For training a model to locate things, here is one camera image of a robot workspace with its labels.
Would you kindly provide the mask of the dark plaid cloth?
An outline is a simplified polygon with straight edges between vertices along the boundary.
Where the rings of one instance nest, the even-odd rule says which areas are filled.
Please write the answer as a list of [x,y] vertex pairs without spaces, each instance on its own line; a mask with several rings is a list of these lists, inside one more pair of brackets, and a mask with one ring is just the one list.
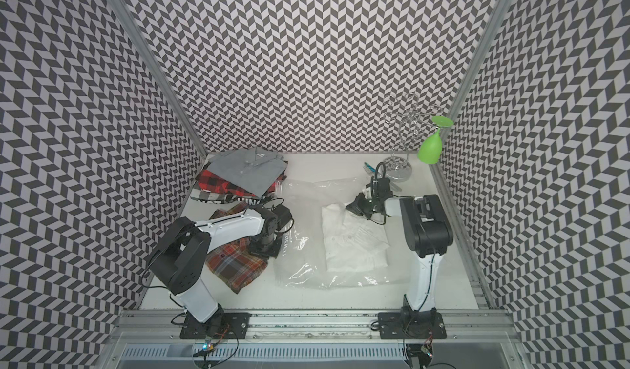
[[268,260],[249,252],[251,237],[224,244],[211,251],[205,259],[213,275],[235,294],[253,283],[267,269]]

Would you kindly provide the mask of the clear plastic vacuum bag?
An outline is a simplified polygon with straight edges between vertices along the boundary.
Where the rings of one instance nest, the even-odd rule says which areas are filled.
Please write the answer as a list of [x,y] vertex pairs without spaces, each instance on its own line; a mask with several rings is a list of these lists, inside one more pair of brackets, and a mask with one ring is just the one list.
[[286,287],[334,289],[369,287],[406,283],[410,279],[411,253],[407,249],[397,220],[384,221],[381,216],[373,223],[384,226],[390,248],[385,268],[371,272],[328,272],[321,209],[333,203],[346,208],[368,183],[365,176],[320,182],[287,180],[280,188],[285,206],[294,221],[283,237],[281,252],[275,263],[277,283]]

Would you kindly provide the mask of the black white plaid shirt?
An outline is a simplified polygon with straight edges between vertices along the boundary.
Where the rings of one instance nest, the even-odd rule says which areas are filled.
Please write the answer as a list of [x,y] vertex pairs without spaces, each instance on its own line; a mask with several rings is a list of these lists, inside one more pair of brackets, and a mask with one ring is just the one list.
[[273,199],[273,196],[265,196],[262,198],[250,197],[250,196],[238,196],[234,194],[216,194],[203,190],[194,190],[190,196],[192,200],[200,203],[211,204],[230,204],[230,203],[245,203],[249,206],[255,206],[262,203],[267,203]]

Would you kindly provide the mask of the grey cloth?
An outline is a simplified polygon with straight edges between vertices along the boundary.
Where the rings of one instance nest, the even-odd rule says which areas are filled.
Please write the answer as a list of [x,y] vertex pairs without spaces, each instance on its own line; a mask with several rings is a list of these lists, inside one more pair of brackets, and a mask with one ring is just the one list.
[[217,154],[209,159],[208,170],[248,193],[262,197],[287,167],[281,154],[255,147]]

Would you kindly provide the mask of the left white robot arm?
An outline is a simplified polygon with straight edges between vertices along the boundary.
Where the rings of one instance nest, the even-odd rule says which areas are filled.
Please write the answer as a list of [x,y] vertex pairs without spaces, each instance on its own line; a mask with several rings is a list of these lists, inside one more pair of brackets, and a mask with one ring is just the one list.
[[277,257],[290,210],[255,206],[208,221],[178,218],[148,256],[148,270],[167,288],[173,300],[203,324],[221,316],[220,304],[201,279],[208,259],[230,277],[243,277],[256,262]]

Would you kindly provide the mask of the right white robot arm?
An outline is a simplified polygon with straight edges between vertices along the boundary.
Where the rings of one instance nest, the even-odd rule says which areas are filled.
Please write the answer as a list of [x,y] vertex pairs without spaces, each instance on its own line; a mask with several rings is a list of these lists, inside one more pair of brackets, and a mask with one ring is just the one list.
[[422,197],[367,198],[358,194],[346,205],[356,216],[371,219],[376,213],[385,219],[400,219],[405,242],[413,253],[409,288],[401,308],[406,320],[433,310],[435,288],[441,260],[454,243],[454,232],[438,195]]

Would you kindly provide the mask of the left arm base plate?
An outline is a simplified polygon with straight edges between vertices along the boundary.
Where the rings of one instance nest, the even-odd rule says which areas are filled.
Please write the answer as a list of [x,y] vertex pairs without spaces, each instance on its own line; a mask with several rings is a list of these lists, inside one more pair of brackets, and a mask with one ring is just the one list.
[[208,321],[201,323],[187,314],[181,326],[180,339],[244,339],[250,318],[250,313],[217,311]]

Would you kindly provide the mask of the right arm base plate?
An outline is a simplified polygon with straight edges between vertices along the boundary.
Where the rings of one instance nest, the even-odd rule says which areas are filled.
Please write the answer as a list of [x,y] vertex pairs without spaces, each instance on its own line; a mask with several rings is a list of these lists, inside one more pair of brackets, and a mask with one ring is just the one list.
[[447,338],[446,325],[441,313],[421,312],[403,316],[401,313],[378,313],[377,326],[381,339],[433,339]]

